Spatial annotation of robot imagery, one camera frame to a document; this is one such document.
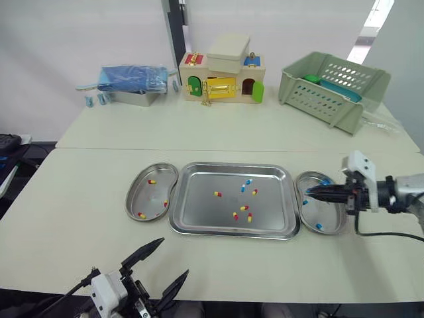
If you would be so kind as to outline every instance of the white table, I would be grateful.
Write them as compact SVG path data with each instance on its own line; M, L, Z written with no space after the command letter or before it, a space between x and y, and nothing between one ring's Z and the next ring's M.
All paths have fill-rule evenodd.
M21 144L30 144L32 137L30 134L21 134ZM7 189L11 185L11 182L13 180L13 177L15 177L16 171L18 171L19 166L16 165L13 167L13 169L9 172L9 175L4 179L2 184L0 184L0 199L6 194Z
M343 182L341 153L208 152L56 149L0 221L0 287L64 293L91 266L102 272L139 246L164 237L162 246L134 267L152 297L185 269L178 299L370 303L422 301L424 244L400 237L327 237L301 232L289 241L181 235L167 217L140 223L125 213L136 175L155 162L178 169L193 161L277 164L294 179L317 170ZM367 154L377 177L424 170L417 153ZM362 231L422 235L413 215L362 213Z
M228 150L228 151L397 151L419 152L400 129L388 133L364 125L352 137L294 107L278 104L277 87L267 87L255 104L186 101L170 91L151 107L127 104L85 108L57 143L58 148ZM384 105L378 114L392 118Z

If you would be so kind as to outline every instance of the stainless steel tray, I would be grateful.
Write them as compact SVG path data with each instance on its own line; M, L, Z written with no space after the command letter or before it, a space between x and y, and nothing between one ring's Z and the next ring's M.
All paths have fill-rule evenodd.
M333 184L334 181L325 174L307 171L296 179L297 200L300 218L306 227L314 232L335 235L346 225L345 205L318 201L305 195L307 189L319 186L322 182Z
M128 216L136 221L151 221L165 214L177 179L178 170L171 164L153 164L144 169L127 193Z
M241 211L245 205L248 210ZM171 226L184 234L285 240L300 228L292 178L273 165L188 164L181 171L169 218Z

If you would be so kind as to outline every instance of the rectangular metal tray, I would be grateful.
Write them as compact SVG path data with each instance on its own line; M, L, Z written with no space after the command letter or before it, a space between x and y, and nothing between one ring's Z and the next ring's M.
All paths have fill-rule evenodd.
M249 179L252 183L242 193ZM240 210L244 205L248 211ZM193 162L180 173L170 224L183 234L290 239L300 228L292 178L273 165Z

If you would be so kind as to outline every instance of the robotic arm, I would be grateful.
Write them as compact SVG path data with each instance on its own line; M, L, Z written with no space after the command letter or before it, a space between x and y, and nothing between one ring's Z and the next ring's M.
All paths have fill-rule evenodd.
M346 203L347 213L356 217L359 211L377 212L379 207L389 213L413 213L424 232L424 174L396 179L388 176L376 181L375 165L359 151L343 159L342 172L346 175L344 185L318 185L308 189L306 195L320 201ZM357 224L356 232L360 234Z

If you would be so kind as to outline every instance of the dark doorway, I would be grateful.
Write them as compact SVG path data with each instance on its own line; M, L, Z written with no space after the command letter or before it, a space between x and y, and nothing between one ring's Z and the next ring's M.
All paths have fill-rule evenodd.
M242 89L241 89L241 94L242 95L252 95L253 84L254 84L254 79L246 78L243 81L243 85L242 85Z

